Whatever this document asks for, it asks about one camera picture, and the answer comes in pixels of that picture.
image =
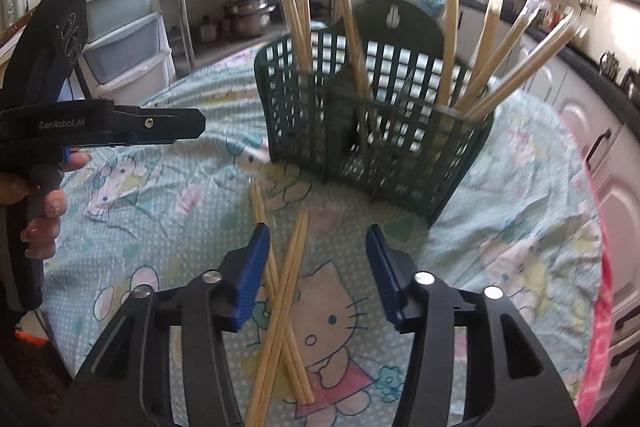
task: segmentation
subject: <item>blue gripper pad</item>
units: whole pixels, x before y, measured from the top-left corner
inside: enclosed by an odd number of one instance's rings
[[[387,246],[378,225],[369,227],[365,244],[386,320],[398,329],[404,321],[402,309],[407,303],[407,288],[417,268],[408,254]]]
[[[218,268],[224,280],[236,290],[234,311],[229,320],[238,330],[252,315],[270,240],[269,227],[260,223],[255,227],[249,244],[228,252]]]

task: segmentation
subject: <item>hello kitty print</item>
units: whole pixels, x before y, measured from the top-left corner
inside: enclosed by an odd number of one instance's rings
[[[264,287],[258,299],[264,299]],[[359,301],[351,298],[331,262],[298,281],[290,320],[306,373],[316,401],[296,405],[295,418],[308,427],[331,427],[336,417],[363,412],[371,401],[367,388],[374,383],[349,354],[348,343],[366,312],[358,311]],[[268,322],[268,302],[254,306],[254,323],[259,338]]]

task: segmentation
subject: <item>screw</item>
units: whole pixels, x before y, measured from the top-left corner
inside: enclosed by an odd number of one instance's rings
[[[216,282],[222,281],[222,273],[218,270],[209,270],[202,274],[202,280],[207,284],[215,284]]]
[[[135,288],[133,288],[133,296],[136,299],[144,299],[146,297],[148,297],[149,295],[151,295],[151,293],[154,292],[154,289],[151,288],[151,286],[149,286],[148,284],[141,284],[140,286],[136,286]]]
[[[484,294],[493,300],[500,299],[504,295],[498,286],[487,286],[487,288],[484,289]]]
[[[428,286],[436,282],[436,278],[429,272],[418,272],[414,275],[414,279],[415,282],[422,284],[423,286]]]

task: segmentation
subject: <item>green container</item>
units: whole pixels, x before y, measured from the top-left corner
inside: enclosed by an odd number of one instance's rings
[[[436,21],[404,0],[367,0],[353,10],[373,98],[354,89],[344,25],[314,32],[314,73],[300,73],[290,36],[255,59],[272,161],[284,160],[424,216],[432,225],[484,146],[493,115],[470,123],[434,105],[444,38]],[[465,82],[457,61],[452,100]],[[356,112],[379,132],[360,147]]]

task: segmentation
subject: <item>cabinet handle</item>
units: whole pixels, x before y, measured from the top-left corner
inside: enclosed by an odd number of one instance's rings
[[[618,365],[620,365],[620,362],[622,362],[623,359],[626,359],[626,357],[630,357],[632,354],[638,351],[640,351],[640,342],[636,342],[633,346],[625,349],[622,353],[614,355],[611,359],[611,367],[617,367]]]
[[[638,315],[640,315],[640,306],[633,308],[624,317],[616,320],[615,330],[620,331],[622,328],[625,327],[625,322],[630,321],[634,317],[638,317]]]
[[[589,151],[587,158],[584,159],[584,162],[587,164],[587,168],[589,170],[591,170],[591,164],[589,163],[591,161],[591,157],[595,154],[596,150],[598,149],[598,147],[600,147],[600,144],[602,143],[602,140],[604,139],[609,139],[611,138],[611,130],[607,129],[604,133],[602,133],[600,136],[598,136],[596,138],[596,141],[593,143],[593,145],[591,146],[591,150]]]

